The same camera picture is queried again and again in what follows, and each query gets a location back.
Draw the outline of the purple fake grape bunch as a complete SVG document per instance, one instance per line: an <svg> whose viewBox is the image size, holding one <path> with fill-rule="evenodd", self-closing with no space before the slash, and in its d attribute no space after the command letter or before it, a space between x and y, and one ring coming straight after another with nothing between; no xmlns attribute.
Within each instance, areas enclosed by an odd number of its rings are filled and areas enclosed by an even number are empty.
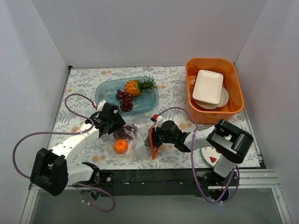
<svg viewBox="0 0 299 224"><path fill-rule="evenodd" d="M126 125L116 130L113 133L113 137L115 140L123 139L123 140L133 140L137 137L138 128L136 125Z"/></svg>
<svg viewBox="0 0 299 224"><path fill-rule="evenodd" d="M120 108L123 112L129 112L133 109L133 97L130 94L117 90L116 97L120 101Z"/></svg>

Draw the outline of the clear zip top bag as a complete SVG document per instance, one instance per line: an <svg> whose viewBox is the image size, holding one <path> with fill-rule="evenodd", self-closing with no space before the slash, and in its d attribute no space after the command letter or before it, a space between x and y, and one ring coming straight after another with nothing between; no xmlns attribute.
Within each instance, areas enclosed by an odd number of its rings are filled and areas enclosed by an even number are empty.
<svg viewBox="0 0 299 224"><path fill-rule="evenodd" d="M140 158L152 158L152 151L150 147L145 146L144 142L148 137L148 130L150 126L142 126L138 127L137 137L133 140L127 140L128 142L128 150L124 154L118 154L114 151L114 143L115 139L113 137L113 133L109 135L109 145L108 152L113 157L140 157Z"/></svg>

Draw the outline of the fake pineapple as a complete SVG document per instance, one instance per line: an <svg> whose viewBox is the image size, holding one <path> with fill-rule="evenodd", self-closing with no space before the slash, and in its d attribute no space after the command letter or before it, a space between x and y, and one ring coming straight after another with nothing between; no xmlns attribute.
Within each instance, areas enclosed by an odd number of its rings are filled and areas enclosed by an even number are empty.
<svg viewBox="0 0 299 224"><path fill-rule="evenodd" d="M138 97L144 91L153 90L155 88L156 84L153 79L132 79L125 84L124 91L132 97Z"/></svg>

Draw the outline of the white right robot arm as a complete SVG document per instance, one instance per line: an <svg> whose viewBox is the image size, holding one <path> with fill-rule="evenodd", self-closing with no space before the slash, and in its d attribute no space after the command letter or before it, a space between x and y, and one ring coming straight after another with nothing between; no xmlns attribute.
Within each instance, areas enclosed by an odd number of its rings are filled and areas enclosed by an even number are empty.
<svg viewBox="0 0 299 224"><path fill-rule="evenodd" d="M250 133L223 119L195 134L181 131L171 120L161 120L149 130L144 145L153 147L152 154L163 144L172 144L182 153L201 150L205 161L213 167L208 181L220 186L227 182L231 170L243 163L253 140Z"/></svg>

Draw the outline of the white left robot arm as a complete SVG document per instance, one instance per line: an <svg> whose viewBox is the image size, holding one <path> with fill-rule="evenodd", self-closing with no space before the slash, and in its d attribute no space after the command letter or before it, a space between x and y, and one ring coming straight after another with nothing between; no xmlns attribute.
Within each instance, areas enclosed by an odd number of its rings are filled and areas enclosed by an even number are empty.
<svg viewBox="0 0 299 224"><path fill-rule="evenodd" d="M37 152L30 181L53 196L58 196L68 185L97 186L100 170L96 165L86 161L70 165L70 162L102 135L112 134L124 125L119 107L101 101L97 111L71 137L51 149L42 148Z"/></svg>

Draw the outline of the fake orange fruit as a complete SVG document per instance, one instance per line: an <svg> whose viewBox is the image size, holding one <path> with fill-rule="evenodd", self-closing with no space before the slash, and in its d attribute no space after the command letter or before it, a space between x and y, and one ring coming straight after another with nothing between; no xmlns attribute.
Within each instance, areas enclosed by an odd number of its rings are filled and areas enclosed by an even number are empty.
<svg viewBox="0 0 299 224"><path fill-rule="evenodd" d="M114 151L118 154L124 154L128 150L128 142L124 139L118 139L114 143Z"/></svg>

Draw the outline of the teal transparent plastic tray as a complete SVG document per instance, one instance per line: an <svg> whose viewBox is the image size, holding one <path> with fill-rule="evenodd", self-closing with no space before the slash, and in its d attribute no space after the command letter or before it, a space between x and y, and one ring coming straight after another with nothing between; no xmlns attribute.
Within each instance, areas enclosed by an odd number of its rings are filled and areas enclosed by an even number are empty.
<svg viewBox="0 0 299 224"><path fill-rule="evenodd" d="M141 95L133 97L133 108L129 112L121 112L123 116L130 116L139 113L146 113L153 110L159 102L159 94L154 79L150 77L131 77L105 81L96 88L95 102L98 105L100 101L105 100L120 106L120 100L116 97L117 90L124 91L125 84L130 80L153 81L155 88L145 90Z"/></svg>

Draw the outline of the watermelon pattern round plate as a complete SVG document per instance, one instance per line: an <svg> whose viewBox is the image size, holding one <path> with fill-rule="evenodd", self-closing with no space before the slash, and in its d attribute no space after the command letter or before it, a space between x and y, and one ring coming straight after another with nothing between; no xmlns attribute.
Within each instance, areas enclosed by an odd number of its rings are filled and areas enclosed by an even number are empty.
<svg viewBox="0 0 299 224"><path fill-rule="evenodd" d="M214 167L217 161L221 158L222 154L214 147L203 147L201 153L204 160L212 167Z"/></svg>

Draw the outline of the white rectangular plate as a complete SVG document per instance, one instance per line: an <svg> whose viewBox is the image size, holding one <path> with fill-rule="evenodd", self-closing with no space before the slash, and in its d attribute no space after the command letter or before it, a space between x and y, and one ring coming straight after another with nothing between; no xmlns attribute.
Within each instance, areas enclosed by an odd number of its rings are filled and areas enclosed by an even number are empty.
<svg viewBox="0 0 299 224"><path fill-rule="evenodd" d="M210 104L218 104L221 98L223 75L209 70L199 70L192 98Z"/></svg>

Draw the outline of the orange plastic basket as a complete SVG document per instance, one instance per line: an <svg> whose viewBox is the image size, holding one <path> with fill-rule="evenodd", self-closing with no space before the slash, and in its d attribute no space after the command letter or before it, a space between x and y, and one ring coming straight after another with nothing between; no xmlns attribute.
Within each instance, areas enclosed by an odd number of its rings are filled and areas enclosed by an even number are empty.
<svg viewBox="0 0 299 224"><path fill-rule="evenodd" d="M198 124L229 120L244 108L236 69L224 58L192 58L185 65L187 111Z"/></svg>

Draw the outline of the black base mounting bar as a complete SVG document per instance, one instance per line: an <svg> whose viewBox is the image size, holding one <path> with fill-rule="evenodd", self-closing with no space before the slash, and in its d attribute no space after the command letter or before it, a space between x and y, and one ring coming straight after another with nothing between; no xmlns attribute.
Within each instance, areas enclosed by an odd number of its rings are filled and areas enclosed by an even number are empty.
<svg viewBox="0 0 299 224"><path fill-rule="evenodd" d="M201 196L197 180L204 195L209 197L209 187L221 188L228 181L228 177L217 176L211 168L196 169L195 175L190 168L101 170L99 177L95 187L113 196Z"/></svg>

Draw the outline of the cream round plate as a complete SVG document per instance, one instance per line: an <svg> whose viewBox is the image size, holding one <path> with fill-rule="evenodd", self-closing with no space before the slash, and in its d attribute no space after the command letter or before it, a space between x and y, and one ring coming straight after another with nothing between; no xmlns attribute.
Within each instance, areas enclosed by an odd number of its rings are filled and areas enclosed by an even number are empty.
<svg viewBox="0 0 299 224"><path fill-rule="evenodd" d="M221 108L221 107L225 106L228 103L228 100L229 100L228 91L224 87L222 87L221 98L220 98L220 102L218 104L210 104L210 103L205 103L205 102L198 101L198 100L194 100L194 102L198 106L200 106L204 109L213 110L213 109Z"/></svg>

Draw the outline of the aluminium frame rail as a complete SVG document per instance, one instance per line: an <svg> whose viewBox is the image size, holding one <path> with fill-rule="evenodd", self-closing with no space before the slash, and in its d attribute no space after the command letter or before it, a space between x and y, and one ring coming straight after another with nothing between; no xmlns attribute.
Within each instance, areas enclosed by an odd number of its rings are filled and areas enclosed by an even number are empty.
<svg viewBox="0 0 299 224"><path fill-rule="evenodd" d="M292 224L281 184L273 169L242 169L236 195L228 204L238 224Z"/></svg>

